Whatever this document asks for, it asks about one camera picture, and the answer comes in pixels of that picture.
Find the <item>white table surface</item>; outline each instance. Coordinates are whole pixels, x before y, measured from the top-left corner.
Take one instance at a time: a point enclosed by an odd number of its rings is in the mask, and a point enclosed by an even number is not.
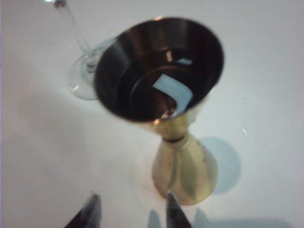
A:
[[[209,198],[183,209],[194,228],[303,227],[304,1],[69,6],[92,46],[158,15],[210,27],[225,67],[190,130],[216,157],[219,179]],[[158,218],[164,228],[151,180],[159,136],[68,91],[81,51],[52,5],[3,0],[1,22],[1,227],[62,228],[95,191],[102,228],[159,228]]]

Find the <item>wine glass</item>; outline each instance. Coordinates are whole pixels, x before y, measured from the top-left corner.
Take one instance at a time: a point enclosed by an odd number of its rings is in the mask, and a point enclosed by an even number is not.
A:
[[[93,79],[96,64],[100,56],[114,41],[113,38],[102,42],[100,45],[92,49],[77,25],[69,7],[67,0],[39,0],[42,2],[53,3],[54,7],[60,13],[66,27],[70,29],[74,35],[83,55],[72,65],[68,73],[68,88],[75,96],[85,100],[97,99],[93,88]]]

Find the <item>jigger base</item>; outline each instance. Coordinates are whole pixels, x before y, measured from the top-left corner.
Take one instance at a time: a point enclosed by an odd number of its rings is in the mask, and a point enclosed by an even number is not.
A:
[[[214,190],[218,166],[212,154],[188,133],[179,141],[161,141],[152,178],[164,198],[170,190],[180,204],[194,205]]]

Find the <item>jigger rim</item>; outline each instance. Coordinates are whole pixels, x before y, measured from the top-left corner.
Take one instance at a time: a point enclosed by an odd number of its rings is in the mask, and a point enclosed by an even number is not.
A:
[[[158,124],[160,122],[164,123],[164,122],[167,122],[167,121],[171,121],[172,119],[176,119],[176,118],[179,118],[183,115],[185,115],[186,113],[189,113],[191,112],[191,110],[194,110],[196,109],[198,106],[200,106],[202,103],[204,103],[209,97],[210,95],[214,92],[216,86],[219,84],[219,81],[221,80],[222,78],[222,73],[224,71],[224,67],[225,67],[225,55],[224,55],[224,48],[223,48],[223,45],[222,45],[222,42],[221,40],[219,39],[218,36],[216,36],[216,33],[211,30],[208,26],[206,26],[205,24],[203,24],[202,22],[196,20],[196,19],[192,19],[192,18],[188,18],[188,17],[179,17],[179,16],[156,16],[154,18],[151,18],[151,19],[148,19],[148,20],[145,20],[143,22],[140,22],[140,23],[137,23],[133,26],[130,26],[128,27],[127,29],[123,30],[119,35],[117,35],[116,37],[113,38],[113,41],[111,42],[111,44],[107,47],[107,49],[109,47],[111,47],[117,40],[118,37],[120,37],[122,34],[132,30],[133,28],[135,27],[138,27],[138,26],[141,26],[143,24],[148,24],[148,23],[151,23],[151,22],[154,22],[154,21],[161,21],[161,20],[184,20],[184,21],[188,21],[188,22],[191,22],[191,23],[195,23],[197,25],[199,25],[200,27],[203,27],[205,28],[206,30],[208,30],[214,37],[215,39],[217,40],[217,42],[219,43],[219,48],[221,50],[221,53],[222,53],[222,66],[221,66],[221,71],[219,73],[219,76],[218,76],[218,79],[216,80],[216,82],[214,83],[214,85],[212,86],[212,88],[206,93],[206,95],[204,97],[202,97],[196,104],[194,104],[193,106],[185,109],[184,112],[178,114],[178,115],[175,115],[175,116],[169,116],[167,118],[155,118],[155,119],[150,119],[150,120],[138,120],[138,119],[132,119],[132,118],[128,118],[124,115],[121,115],[121,114],[118,114],[116,112],[114,112],[113,110],[111,110],[109,107],[107,107],[107,105],[105,105],[102,101],[102,99],[98,99],[100,101],[100,103],[102,104],[103,107],[105,107],[111,114],[113,114],[114,116],[120,118],[120,119],[123,119],[127,122],[130,122],[130,123],[137,123],[137,124]]]

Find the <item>jigger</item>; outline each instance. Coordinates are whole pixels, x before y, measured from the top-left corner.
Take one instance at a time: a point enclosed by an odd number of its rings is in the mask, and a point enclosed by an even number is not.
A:
[[[217,163],[188,127],[218,82],[223,62],[221,44],[208,28],[157,17],[117,36],[96,68],[100,102],[162,136],[153,182],[163,197],[170,190],[183,205],[201,202],[216,186]]]

